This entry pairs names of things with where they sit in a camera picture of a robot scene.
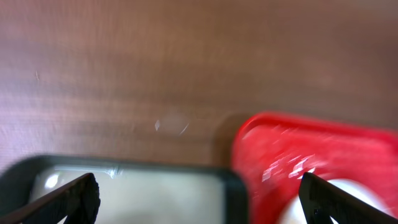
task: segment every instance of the wooden table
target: wooden table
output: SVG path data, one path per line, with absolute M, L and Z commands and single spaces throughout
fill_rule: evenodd
M 227 166 L 277 110 L 398 128 L 398 1 L 4 0 L 0 169 L 38 154 Z

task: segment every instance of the red plate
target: red plate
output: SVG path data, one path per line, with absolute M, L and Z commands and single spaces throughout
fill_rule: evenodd
M 275 223 L 307 171 L 365 185 L 398 217 L 398 138 L 387 131 L 264 113 L 239 130 L 232 162 L 254 224 Z

